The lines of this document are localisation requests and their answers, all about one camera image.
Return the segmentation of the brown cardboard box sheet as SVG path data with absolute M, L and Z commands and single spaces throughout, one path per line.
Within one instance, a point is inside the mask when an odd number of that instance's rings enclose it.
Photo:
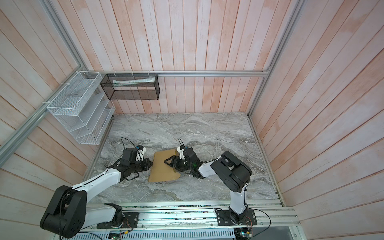
M 165 163 L 172 156 L 179 156 L 176 149 L 155 152 L 149 183 L 168 182 L 180 178 L 181 174 Z

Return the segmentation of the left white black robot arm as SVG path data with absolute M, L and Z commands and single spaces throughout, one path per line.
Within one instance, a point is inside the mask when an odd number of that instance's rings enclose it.
M 117 204 L 89 207 L 88 203 L 109 187 L 129 181 L 131 174 L 138 177 L 148 171 L 153 163 L 144 157 L 145 152 L 146 148 L 141 145 L 126 148 L 120 158 L 99 175 L 71 187 L 57 188 L 40 221 L 41 229 L 70 239 L 93 225 L 114 229 L 136 226 L 135 218 L 126 217 Z

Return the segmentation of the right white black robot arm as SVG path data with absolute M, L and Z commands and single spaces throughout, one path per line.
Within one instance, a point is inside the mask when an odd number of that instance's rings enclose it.
M 193 148 L 184 145 L 177 148 L 178 155 L 164 160 L 164 163 L 178 172 L 204 179 L 216 175 L 231 191 L 230 216 L 240 221 L 248 211 L 246 188 L 252 175 L 251 168 L 229 151 L 218 158 L 202 162 Z

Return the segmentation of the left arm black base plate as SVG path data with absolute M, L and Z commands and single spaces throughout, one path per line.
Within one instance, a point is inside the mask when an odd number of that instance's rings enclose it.
M 97 224 L 97 229 L 135 229 L 138 225 L 138 220 L 138 212 L 123 212 L 115 216 L 110 222 Z

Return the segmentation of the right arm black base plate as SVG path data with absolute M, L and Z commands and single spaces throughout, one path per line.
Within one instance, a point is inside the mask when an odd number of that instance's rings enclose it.
M 232 210 L 215 209 L 217 223 L 219 226 L 255 226 L 257 219 L 254 210 L 246 209 L 238 215 Z

